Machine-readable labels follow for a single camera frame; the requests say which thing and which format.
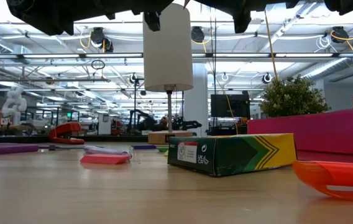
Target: red stapler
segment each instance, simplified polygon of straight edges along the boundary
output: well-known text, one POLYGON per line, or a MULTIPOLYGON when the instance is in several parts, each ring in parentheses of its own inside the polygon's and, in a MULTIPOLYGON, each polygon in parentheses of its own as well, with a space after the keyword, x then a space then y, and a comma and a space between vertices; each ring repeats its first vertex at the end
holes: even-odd
POLYGON ((79 122, 61 124, 50 131, 50 140, 51 142, 63 144, 84 144, 84 140, 71 137, 72 133, 75 131, 81 131, 79 122))

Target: logo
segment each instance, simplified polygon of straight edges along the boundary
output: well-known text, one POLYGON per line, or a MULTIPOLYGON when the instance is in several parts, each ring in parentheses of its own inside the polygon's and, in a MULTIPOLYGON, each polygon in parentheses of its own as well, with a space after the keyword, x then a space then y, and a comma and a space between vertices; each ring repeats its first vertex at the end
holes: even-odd
POLYGON ((205 144, 203 147, 201 147, 201 152, 206 152, 207 151, 207 145, 205 144))
POLYGON ((198 162, 198 164, 204 164, 204 165, 208 164, 208 160, 207 160, 206 156, 203 156, 203 155, 199 155, 197 157, 197 162, 198 162))
POLYGON ((185 153, 185 144, 182 142, 182 143, 179 143, 178 145, 178 154, 180 156, 183 156, 184 153, 185 153))

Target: orange plastic scoop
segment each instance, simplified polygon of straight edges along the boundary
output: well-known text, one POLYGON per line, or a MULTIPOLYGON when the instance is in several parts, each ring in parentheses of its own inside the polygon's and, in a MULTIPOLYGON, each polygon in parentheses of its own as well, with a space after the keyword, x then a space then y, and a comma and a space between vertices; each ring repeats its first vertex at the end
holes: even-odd
POLYGON ((353 163, 295 161, 293 168, 302 182, 321 193, 331 197, 353 200, 353 191, 328 188, 328 186, 353 187, 353 163))

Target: orange plastic object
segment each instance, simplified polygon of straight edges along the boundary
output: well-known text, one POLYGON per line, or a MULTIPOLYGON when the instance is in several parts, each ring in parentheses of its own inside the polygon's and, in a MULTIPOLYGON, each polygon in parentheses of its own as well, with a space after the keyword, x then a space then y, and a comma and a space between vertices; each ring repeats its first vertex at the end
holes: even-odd
POLYGON ((84 140, 70 137, 74 131, 81 131, 79 122, 61 124, 50 131, 50 140, 63 144, 84 144, 84 140))
POLYGON ((129 158, 129 155, 89 154, 85 155, 80 162, 116 165, 127 162, 129 158))
POLYGON ((305 184, 335 198, 353 200, 353 191, 331 190, 328 186, 353 187, 353 163, 295 161, 293 168, 305 184))

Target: lamp pole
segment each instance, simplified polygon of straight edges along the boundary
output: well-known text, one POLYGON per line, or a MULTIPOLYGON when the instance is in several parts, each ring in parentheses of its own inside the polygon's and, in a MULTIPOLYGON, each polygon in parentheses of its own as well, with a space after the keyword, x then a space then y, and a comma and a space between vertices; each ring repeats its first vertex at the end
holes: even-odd
POLYGON ((175 85, 165 85, 164 90, 167 92, 167 98, 168 98, 168 132, 172 132, 172 102, 171 102, 171 96, 172 96, 172 91, 175 89, 175 85))

